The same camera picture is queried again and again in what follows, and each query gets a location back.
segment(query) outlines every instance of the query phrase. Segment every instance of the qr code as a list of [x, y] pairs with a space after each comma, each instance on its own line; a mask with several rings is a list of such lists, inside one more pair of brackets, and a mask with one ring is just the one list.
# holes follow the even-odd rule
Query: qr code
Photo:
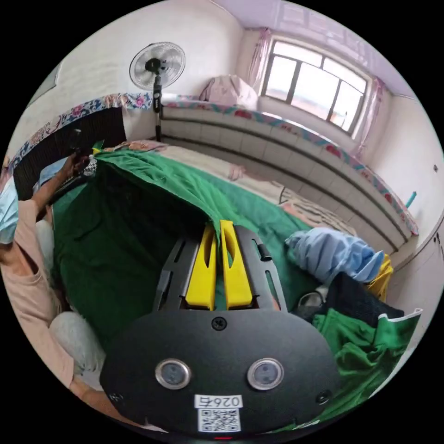
[[199, 432], [240, 432], [241, 420], [238, 408], [200, 408]]

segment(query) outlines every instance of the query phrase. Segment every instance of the pink bag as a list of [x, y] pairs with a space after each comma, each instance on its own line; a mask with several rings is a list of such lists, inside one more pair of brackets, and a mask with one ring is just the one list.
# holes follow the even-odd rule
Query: pink bag
[[255, 111], [258, 106], [257, 93], [237, 75], [221, 75], [210, 80], [199, 96], [199, 100], [220, 105], [238, 106]]

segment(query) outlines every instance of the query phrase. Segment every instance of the light gray pants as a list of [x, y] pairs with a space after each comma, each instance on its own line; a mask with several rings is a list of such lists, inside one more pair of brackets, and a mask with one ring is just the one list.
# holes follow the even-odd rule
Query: light gray pants
[[[37, 222], [36, 232], [43, 253], [46, 275], [52, 284], [50, 271], [54, 263], [54, 232], [52, 226], [45, 220]], [[52, 321], [49, 330], [74, 359], [74, 374], [93, 389], [101, 390], [99, 376], [105, 352], [86, 320], [75, 311], [66, 311]]]

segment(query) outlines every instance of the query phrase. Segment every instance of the person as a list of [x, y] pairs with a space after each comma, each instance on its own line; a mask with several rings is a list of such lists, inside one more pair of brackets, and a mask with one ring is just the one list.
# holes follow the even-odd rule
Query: person
[[[61, 170], [31, 199], [19, 201], [9, 159], [5, 157], [0, 173], [0, 271], [20, 326], [59, 381], [94, 409], [136, 426], [118, 413], [103, 391], [82, 379], [85, 369], [96, 373], [101, 370], [104, 353], [80, 315], [63, 312], [65, 304], [61, 293], [50, 286], [48, 265], [39, 243], [42, 226], [38, 228], [38, 215], [78, 167], [75, 155], [68, 157]], [[68, 338], [70, 328], [76, 330], [77, 339], [80, 339], [76, 343], [77, 350], [72, 341], [67, 341], [67, 346], [63, 347], [63, 339]]]

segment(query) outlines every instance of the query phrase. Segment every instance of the ceiling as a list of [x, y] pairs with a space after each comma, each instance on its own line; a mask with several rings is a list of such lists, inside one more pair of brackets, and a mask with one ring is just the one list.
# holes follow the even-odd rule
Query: ceiling
[[283, 0], [215, 0], [245, 28], [274, 31], [319, 42], [379, 77], [393, 94], [415, 97], [396, 68], [373, 46], [340, 23], [304, 6]]

